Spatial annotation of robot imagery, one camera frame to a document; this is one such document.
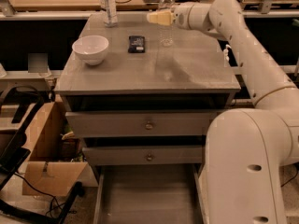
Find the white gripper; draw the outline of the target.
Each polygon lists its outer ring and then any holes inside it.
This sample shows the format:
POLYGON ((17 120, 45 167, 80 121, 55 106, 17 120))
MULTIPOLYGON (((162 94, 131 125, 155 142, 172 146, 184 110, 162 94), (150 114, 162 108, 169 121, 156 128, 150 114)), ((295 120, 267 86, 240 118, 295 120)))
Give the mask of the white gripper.
POLYGON ((174 14, 169 9, 150 12, 147 14, 147 21, 170 26, 175 20, 175 25, 180 29, 209 30, 212 28, 209 9, 210 4, 188 2, 178 5, 174 14))

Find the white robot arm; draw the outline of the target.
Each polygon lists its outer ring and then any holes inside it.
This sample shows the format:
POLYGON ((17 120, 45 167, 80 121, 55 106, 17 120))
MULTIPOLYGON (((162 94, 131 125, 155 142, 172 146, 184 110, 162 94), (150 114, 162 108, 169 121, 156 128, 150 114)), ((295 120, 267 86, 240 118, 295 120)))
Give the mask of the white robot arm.
POLYGON ((237 0, 184 3, 147 20, 226 40, 252 101, 208 128, 208 224, 287 224, 279 168, 299 160, 299 89, 250 31, 237 0))

